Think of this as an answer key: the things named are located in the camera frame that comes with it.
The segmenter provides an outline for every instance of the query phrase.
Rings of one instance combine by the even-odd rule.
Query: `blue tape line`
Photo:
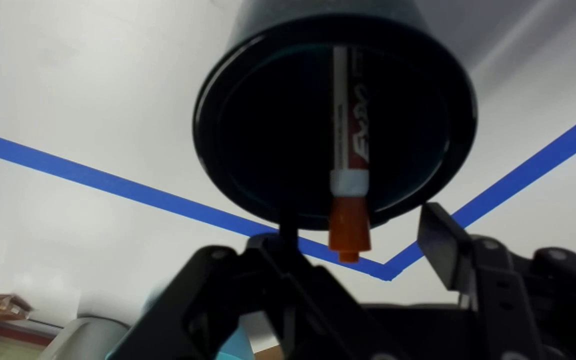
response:
[[[473,201],[462,205],[454,218],[460,225],[471,225],[478,218],[492,212],[497,205],[506,201],[509,197],[517,195],[528,183],[536,182],[544,174],[548,174],[559,163],[566,161],[576,154],[576,126],[571,128],[566,134],[551,142],[544,149],[528,157],[523,166],[512,170],[501,182],[492,183]],[[67,157],[58,157],[10,139],[0,137],[0,159],[9,159],[27,167],[34,167],[39,172],[46,172],[58,177],[67,177],[103,192],[110,192],[140,203],[148,203],[166,212],[174,212],[199,221],[206,221],[230,231],[238,231],[242,235],[254,235],[261,231],[274,231],[274,228],[174,195],[171,192],[162,192],[138,182],[130,182],[127,177],[71,161]],[[320,257],[333,263],[340,263],[337,253],[319,241],[308,237],[300,237],[300,249],[306,256]],[[410,244],[400,253],[396,253],[386,263],[378,263],[369,257],[360,257],[357,263],[340,263],[344,268],[370,274],[381,279],[394,279],[402,274],[410,263],[423,257],[423,251],[417,244]]]

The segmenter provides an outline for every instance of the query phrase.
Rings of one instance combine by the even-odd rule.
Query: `black cylindrical container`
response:
[[[197,151],[238,205],[325,229],[330,214],[333,48],[363,50],[370,90],[370,223],[426,201],[474,142],[460,63],[409,0],[248,0],[195,114]]]

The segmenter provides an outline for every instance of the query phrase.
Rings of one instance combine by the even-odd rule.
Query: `blue stripe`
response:
[[[569,157],[576,154],[576,126],[571,128],[566,134],[551,142],[544,149],[528,157],[525,163],[520,163],[517,170],[512,170],[509,176],[492,183],[489,190],[485,190],[480,195],[477,195],[473,201],[462,205],[454,218],[460,225],[471,225],[478,218],[492,212],[497,205],[506,201],[509,197],[523,192],[527,186],[548,174],[553,167],[560,166]],[[10,139],[0,137],[0,159],[9,159],[27,167],[34,167],[39,172],[46,172],[58,177],[67,177],[103,192],[110,192],[140,203],[148,203],[152,208],[161,208],[172,214],[181,214],[199,221],[206,221],[230,231],[238,231],[242,235],[252,235],[261,231],[273,231],[273,228],[222,212],[218,208],[199,203],[181,195],[174,195],[171,192],[162,192],[138,182],[130,182],[127,177],[71,161],[67,157],[58,157]],[[337,253],[319,241],[312,241],[308,237],[300,237],[300,249],[306,256],[320,257],[333,263],[340,263]],[[423,257],[423,251],[417,244],[410,244],[400,253],[396,253],[386,263],[378,263],[375,260],[363,257],[357,263],[340,263],[344,268],[353,268],[357,271],[370,274],[381,279],[394,279],[398,274],[402,274],[410,263]]]

